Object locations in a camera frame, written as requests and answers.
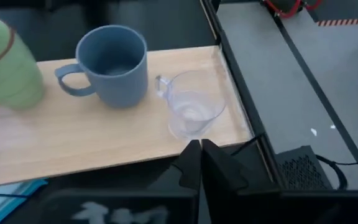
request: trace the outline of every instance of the dark floor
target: dark floor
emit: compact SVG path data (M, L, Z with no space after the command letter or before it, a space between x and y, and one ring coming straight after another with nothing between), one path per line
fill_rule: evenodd
M0 5L0 19L15 28L37 61L73 58L81 37L107 24L121 24L139 31L149 50L214 45L199 0L95 0L85 4L54 4L52 11L34 3L26 4L26 0L10 2L10 7Z
M358 19L358 0L323 0L314 14L317 21Z

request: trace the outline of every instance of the black cable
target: black cable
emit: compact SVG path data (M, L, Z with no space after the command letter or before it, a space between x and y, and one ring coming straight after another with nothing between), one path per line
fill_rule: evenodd
M335 162L335 161L332 161L332 162L334 162L336 165L342 165L342 166L358 165L358 162L349 162L349 163L346 163L346 162Z
M29 198L27 195L0 194L0 197Z
M323 163L328 164L331 168L334 169L336 175L339 179L339 187L338 190L346 190L347 189L347 179L340 168L337 166L336 162L330 161L329 159L324 158L323 156L316 155L316 158Z
M255 136L255 137L253 137L251 140L245 142L242 146L240 146L237 150L235 150L234 152L230 153L230 155L231 156L237 155L239 152L241 152L241 150L243 148L246 148L246 147L250 146L252 143L256 142L261 136L262 135L259 134L259 135Z

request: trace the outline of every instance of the gray surface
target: gray surface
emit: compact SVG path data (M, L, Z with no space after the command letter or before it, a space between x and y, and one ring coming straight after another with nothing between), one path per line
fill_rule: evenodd
M283 23L358 147L358 25L318 27L306 12Z
M311 145L316 154L354 162L268 12L259 3L222 4L218 17L275 152ZM336 174L322 166L336 188ZM358 166L342 170L349 189L358 189Z

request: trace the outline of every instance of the red cable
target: red cable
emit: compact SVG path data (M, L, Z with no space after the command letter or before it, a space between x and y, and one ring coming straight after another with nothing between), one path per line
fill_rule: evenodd
M299 6L301 5L301 0L296 0L295 4L292 6L291 10L286 13L286 12L282 12L281 10L277 9L277 7L272 2L270 2L270 0L265 0L265 2L267 3L267 5L269 7L271 7L282 18L289 18L289 17L295 15L298 12Z
M316 9L322 3L322 1L323 0L317 0L316 3L314 5L311 5L311 6L306 3L305 8L307 8L309 10Z

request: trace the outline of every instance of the blue mug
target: blue mug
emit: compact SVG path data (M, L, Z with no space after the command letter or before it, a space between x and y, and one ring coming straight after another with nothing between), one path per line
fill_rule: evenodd
M147 46L136 31L124 26L102 26L87 33L77 44L76 64L55 70L59 85L72 96L96 93L113 108L138 104L146 94ZM90 86L72 88L63 82L70 73L84 72Z

